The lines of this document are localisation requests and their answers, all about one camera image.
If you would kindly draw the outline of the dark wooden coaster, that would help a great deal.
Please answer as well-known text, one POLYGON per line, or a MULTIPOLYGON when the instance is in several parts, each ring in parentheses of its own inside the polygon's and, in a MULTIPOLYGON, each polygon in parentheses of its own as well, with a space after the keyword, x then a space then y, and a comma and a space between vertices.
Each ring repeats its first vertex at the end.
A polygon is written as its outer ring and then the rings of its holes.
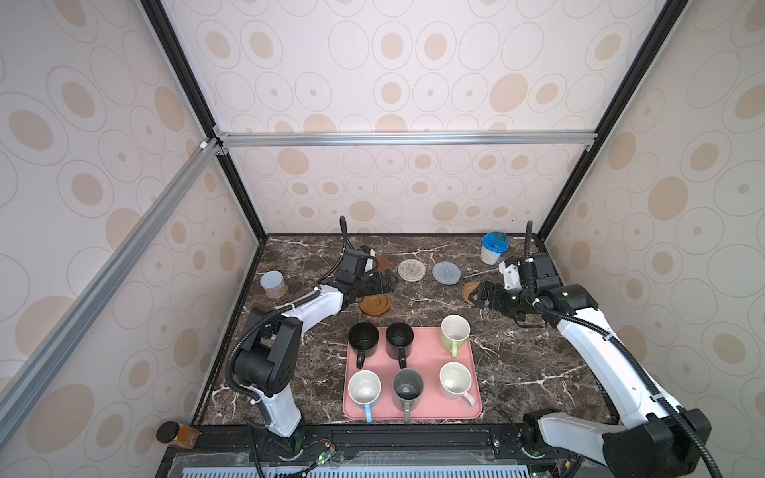
POLYGON ((376 270, 380 272, 386 272, 388 270, 392 270, 392 263, 390 260, 386 259, 386 257, 378 256, 378 265, 376 270))

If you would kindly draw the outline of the rattan coaster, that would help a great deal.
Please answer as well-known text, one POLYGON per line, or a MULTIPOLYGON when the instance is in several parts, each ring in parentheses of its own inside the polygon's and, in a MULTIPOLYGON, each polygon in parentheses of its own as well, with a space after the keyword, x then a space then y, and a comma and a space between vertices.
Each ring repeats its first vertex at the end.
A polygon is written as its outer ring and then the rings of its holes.
POLYGON ((478 288, 480 282, 479 281, 471 281, 466 283, 461 290, 462 298, 464 302, 468 304, 468 306, 473 307, 474 304, 470 300, 470 295, 478 288))

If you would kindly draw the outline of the white woven coaster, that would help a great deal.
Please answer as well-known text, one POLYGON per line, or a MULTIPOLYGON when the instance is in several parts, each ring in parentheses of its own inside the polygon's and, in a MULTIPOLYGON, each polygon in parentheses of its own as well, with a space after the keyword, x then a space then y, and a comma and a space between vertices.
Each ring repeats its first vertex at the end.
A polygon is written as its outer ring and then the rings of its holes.
POLYGON ((426 276, 426 265, 420 260, 406 259, 398 265, 398 276, 406 282, 420 282, 426 276))

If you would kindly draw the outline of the blue-grey woven coaster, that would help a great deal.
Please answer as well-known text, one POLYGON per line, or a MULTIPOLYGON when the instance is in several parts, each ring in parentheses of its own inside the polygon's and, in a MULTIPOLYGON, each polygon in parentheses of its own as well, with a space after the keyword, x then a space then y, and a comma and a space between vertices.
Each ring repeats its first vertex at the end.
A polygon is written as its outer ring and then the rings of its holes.
POLYGON ((439 284, 452 286, 460 281, 461 271, 454 263, 441 261, 432 267, 432 276, 439 284))

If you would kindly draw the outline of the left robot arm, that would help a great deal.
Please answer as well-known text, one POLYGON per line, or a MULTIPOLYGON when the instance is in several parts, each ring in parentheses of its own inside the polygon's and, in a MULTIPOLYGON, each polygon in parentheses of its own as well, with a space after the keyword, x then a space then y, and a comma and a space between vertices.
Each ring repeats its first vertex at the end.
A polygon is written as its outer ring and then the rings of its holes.
POLYGON ((226 360, 227 386, 255 400, 271 434, 294 437, 303 418, 290 382, 304 332, 358 300, 394 292, 396 282, 392 270, 379 269, 371 249, 346 249, 311 292, 265 313, 250 314, 226 360))

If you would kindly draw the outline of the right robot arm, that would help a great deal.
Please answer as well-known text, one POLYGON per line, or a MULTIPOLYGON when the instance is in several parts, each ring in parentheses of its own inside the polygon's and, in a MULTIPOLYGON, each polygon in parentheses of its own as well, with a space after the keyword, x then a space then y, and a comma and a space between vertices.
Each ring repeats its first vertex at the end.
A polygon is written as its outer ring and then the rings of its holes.
POLYGON ((551 448, 604 464, 616 477, 681 477, 703 462, 720 468, 706 447, 711 423, 683 407, 629 351, 593 297, 579 285, 541 293, 482 282, 468 295, 477 308, 506 317, 538 314, 578 351, 611 400, 618 424, 607 425, 548 408, 528 412, 520 426, 526 452, 551 448))

